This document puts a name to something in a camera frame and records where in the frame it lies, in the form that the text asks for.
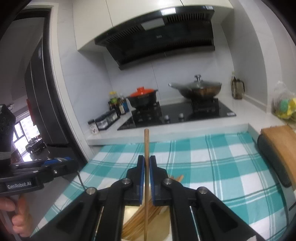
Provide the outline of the person's left hand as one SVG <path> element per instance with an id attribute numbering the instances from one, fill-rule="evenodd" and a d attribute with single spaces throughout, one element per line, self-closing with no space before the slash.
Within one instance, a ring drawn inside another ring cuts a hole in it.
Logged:
<path id="1" fill-rule="evenodd" d="M 20 195 L 16 204 L 7 197 L 1 197 L 1 210 L 14 212 L 16 209 L 18 210 L 17 214 L 11 220 L 12 228 L 9 228 L 5 220 L 3 225 L 10 235 L 14 232 L 21 237 L 29 237 L 33 232 L 33 220 L 29 213 L 29 206 L 25 195 Z"/>

